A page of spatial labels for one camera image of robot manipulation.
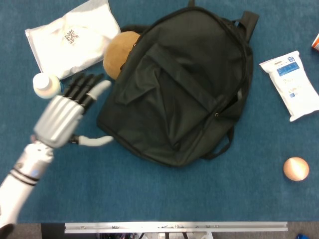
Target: qr code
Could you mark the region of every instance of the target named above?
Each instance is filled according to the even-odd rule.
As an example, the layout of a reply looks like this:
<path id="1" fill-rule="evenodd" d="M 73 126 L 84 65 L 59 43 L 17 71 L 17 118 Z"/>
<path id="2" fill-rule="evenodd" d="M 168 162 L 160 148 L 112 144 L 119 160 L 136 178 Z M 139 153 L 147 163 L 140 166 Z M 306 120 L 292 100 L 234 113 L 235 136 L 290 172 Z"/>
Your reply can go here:
<path id="1" fill-rule="evenodd" d="M 70 44 L 72 44 L 78 37 L 79 36 L 73 30 L 70 30 L 67 34 L 64 35 L 64 38 L 67 39 Z"/>

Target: backpack zipper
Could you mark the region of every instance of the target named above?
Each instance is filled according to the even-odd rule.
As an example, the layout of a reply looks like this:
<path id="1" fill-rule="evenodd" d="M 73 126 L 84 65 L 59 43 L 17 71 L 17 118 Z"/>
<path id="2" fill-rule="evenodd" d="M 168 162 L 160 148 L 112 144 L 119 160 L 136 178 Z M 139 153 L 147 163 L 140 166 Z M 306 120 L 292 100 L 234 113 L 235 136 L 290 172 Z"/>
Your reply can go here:
<path id="1" fill-rule="evenodd" d="M 154 22 L 149 28 L 147 28 L 137 39 L 136 43 L 133 45 L 133 48 L 139 43 L 139 41 L 146 35 L 146 33 L 148 33 L 152 28 L 154 28 L 156 25 L 158 25 L 159 23 L 166 21 L 178 14 L 187 12 L 187 11 L 192 11 L 192 10 L 197 10 L 197 11 L 201 11 L 207 15 L 209 15 L 210 17 L 212 17 L 213 19 L 215 19 L 220 25 L 221 27 L 225 30 L 225 32 L 227 33 L 228 36 L 230 36 L 233 40 L 235 40 L 237 42 L 237 45 L 239 46 L 239 49 L 242 53 L 243 56 L 243 76 L 239 82 L 239 86 L 235 89 L 235 91 L 230 95 L 230 97 L 224 101 L 224 103 L 215 111 L 213 112 L 213 114 L 215 115 L 215 117 L 219 117 L 219 114 L 221 111 L 223 111 L 223 109 L 228 105 L 228 103 L 230 102 L 230 100 L 235 96 L 235 94 L 239 91 L 239 89 L 242 86 L 242 82 L 243 80 L 246 78 L 246 51 L 243 47 L 243 42 L 238 39 L 238 37 L 229 29 L 229 27 L 227 26 L 227 24 L 225 22 L 223 22 L 218 16 L 216 16 L 215 14 L 211 13 L 210 11 L 202 8 L 202 7 L 198 7 L 198 6 L 192 6 L 192 7 L 185 7 L 182 8 L 180 10 L 177 10 L 175 12 L 170 13 L 169 15 L 166 15 L 162 18 L 160 18 L 159 20 L 157 20 L 156 22 Z"/>

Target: white bottle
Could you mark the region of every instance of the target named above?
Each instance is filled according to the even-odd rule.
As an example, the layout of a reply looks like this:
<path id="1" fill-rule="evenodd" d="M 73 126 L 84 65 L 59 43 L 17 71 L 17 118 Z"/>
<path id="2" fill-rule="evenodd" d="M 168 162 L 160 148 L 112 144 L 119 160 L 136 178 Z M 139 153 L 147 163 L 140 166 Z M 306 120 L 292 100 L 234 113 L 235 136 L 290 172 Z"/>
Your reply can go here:
<path id="1" fill-rule="evenodd" d="M 54 75 L 38 73 L 33 78 L 34 92 L 43 99 L 50 99 L 61 93 L 61 83 Z"/>

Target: white plastic bag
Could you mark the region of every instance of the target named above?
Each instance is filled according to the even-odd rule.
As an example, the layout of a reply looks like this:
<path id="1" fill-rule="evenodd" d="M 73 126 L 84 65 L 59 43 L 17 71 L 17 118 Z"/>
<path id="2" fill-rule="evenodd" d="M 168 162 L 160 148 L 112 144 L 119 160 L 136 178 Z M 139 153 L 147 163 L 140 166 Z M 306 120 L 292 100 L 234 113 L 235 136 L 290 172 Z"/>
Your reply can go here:
<path id="1" fill-rule="evenodd" d="M 118 33 L 108 0 L 89 0 L 48 25 L 25 31 L 40 71 L 59 79 L 101 61 Z"/>
<path id="2" fill-rule="evenodd" d="M 274 83 L 291 115 L 290 122 L 319 110 L 319 96 L 311 85 L 299 52 L 260 63 Z"/>

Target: brown plush toy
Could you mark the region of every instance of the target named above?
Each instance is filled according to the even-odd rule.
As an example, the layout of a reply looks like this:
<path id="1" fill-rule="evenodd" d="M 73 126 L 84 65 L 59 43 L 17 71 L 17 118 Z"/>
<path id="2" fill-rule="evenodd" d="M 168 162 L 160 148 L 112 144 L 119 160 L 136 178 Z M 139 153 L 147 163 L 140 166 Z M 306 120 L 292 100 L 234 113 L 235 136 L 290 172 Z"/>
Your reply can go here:
<path id="1" fill-rule="evenodd" d="M 140 35 L 133 31 L 118 34 L 110 42 L 104 53 L 103 67 L 114 80 L 121 72 L 120 67 L 125 63 L 129 52 Z"/>

